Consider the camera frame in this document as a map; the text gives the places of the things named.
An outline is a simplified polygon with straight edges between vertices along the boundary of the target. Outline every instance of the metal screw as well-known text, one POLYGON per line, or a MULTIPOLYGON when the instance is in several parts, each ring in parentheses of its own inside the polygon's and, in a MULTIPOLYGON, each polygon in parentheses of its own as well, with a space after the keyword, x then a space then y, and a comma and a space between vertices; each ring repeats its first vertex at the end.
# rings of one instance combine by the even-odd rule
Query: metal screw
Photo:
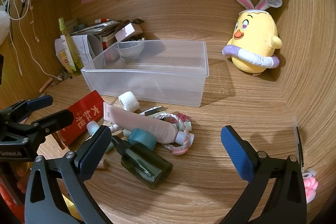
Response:
POLYGON ((294 162, 297 161, 297 158, 294 155, 290 155, 289 158, 291 159, 291 161, 294 161, 294 162))
POLYGON ((259 151, 258 152, 258 156, 262 159, 266 158, 267 157, 267 153, 265 151, 259 151))
POLYGON ((35 161, 39 162, 43 159, 43 156, 39 155, 35 158, 35 161))
POLYGON ((75 155, 74 152, 69 151, 68 153, 66 153, 65 157, 67 157, 68 159, 71 159, 74 155, 75 155))

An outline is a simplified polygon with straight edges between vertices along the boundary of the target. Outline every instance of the heart-shaped eye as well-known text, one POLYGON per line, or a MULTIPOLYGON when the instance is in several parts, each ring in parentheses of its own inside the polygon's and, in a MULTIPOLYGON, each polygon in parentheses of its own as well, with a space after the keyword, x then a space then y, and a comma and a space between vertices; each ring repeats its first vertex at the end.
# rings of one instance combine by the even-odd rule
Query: heart-shaped eye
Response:
POLYGON ((242 28, 243 30, 245 30, 245 29, 247 28, 248 25, 249 25, 249 21, 248 21, 248 20, 244 20, 244 21, 243 21, 243 24, 241 25, 241 28, 242 28))

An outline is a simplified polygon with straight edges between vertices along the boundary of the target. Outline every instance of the clear plastic storage box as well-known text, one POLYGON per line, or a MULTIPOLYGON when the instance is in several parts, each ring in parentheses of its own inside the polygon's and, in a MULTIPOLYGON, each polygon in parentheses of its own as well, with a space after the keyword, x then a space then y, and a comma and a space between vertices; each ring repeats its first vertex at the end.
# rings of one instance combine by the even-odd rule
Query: clear plastic storage box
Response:
POLYGON ((82 74, 90 90, 118 97, 131 91, 138 100, 201 105, 209 76, 204 41, 117 42, 88 63, 82 74))

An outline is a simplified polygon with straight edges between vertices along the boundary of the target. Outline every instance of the dark green bottle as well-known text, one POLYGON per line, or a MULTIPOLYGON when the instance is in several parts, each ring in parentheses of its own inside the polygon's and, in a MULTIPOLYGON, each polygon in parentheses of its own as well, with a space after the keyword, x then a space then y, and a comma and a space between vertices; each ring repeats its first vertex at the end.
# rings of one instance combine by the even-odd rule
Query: dark green bottle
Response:
POLYGON ((112 142, 121 155, 121 165, 152 190, 158 188, 173 169, 172 163, 141 143, 132 145, 115 135, 112 142))

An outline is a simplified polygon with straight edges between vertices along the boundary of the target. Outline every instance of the white string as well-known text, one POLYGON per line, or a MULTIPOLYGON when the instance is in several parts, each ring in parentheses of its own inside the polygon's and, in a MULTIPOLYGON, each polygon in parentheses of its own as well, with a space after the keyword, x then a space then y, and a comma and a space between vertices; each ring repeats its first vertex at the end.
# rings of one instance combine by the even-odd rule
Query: white string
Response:
POLYGON ((30 12, 31 12, 31 17, 32 17, 32 19, 33 19, 33 20, 30 22, 30 24, 33 25, 33 31, 34 31, 34 35, 35 35, 35 40, 36 40, 37 42, 40 42, 38 36, 37 36, 36 33, 35 33, 34 14, 33 14, 32 0, 29 0, 29 1, 28 1, 28 5, 29 5, 30 12))
POLYGON ((9 16, 13 21, 19 21, 19 20, 23 19, 23 18, 27 15, 27 12, 28 12, 28 6, 27 6, 27 9, 26 9, 26 13, 25 13, 22 17, 20 17, 20 15, 17 14, 18 18, 12 18, 12 17, 10 16, 10 14, 9 14, 9 9, 7 10, 7 14, 8 14, 8 16, 9 16))
POLYGON ((13 0, 13 2, 14 2, 14 7, 15 7, 15 9, 16 9, 16 13, 17 13, 18 19, 13 19, 13 18, 10 17, 10 16, 9 16, 9 17, 10 17, 11 19, 15 20, 15 21, 19 21, 19 29, 20 29, 20 32, 21 32, 21 35, 22 35, 23 39, 25 40, 25 42, 26 42, 26 44, 27 44, 27 46, 28 46, 28 48, 29 48, 29 52, 30 52, 31 58, 32 58, 32 59, 34 60, 34 62, 40 67, 41 71, 42 71, 45 75, 52 76, 52 77, 57 78, 58 80, 62 81, 62 78, 46 73, 46 72, 43 70, 42 66, 41 66, 41 65, 35 60, 35 58, 33 57, 32 50, 31 50, 31 48, 30 48, 30 45, 29 45, 28 41, 26 40, 25 36, 23 35, 23 32, 22 32, 22 30, 21 30, 21 24, 20 24, 20 20, 23 19, 24 16, 27 14, 28 6, 27 6, 26 14, 25 14, 23 17, 20 18, 19 11, 18 11, 18 9, 17 9, 15 0, 13 0))
POLYGON ((20 72, 20 75, 23 76, 23 73, 22 73, 22 70, 21 70, 21 66, 20 66, 20 62, 19 62, 19 56, 17 54, 17 50, 15 48, 15 45, 14 45, 14 42, 13 42, 13 39, 12 39, 12 34, 11 34, 11 30, 9 29, 9 36, 10 36, 10 40, 12 42, 12 45, 13 45, 13 48, 15 50, 15 54, 16 54, 16 61, 17 61, 17 65, 19 67, 19 72, 20 72))

